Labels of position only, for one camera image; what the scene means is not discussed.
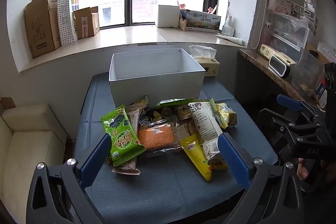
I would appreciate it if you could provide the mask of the person's right hand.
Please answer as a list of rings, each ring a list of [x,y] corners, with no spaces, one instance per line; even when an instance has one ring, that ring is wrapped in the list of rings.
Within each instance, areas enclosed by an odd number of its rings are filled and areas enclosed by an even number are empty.
[[[298,167],[297,167],[297,177],[299,180],[303,181],[307,179],[309,172],[306,168],[306,161],[303,158],[298,159]]]

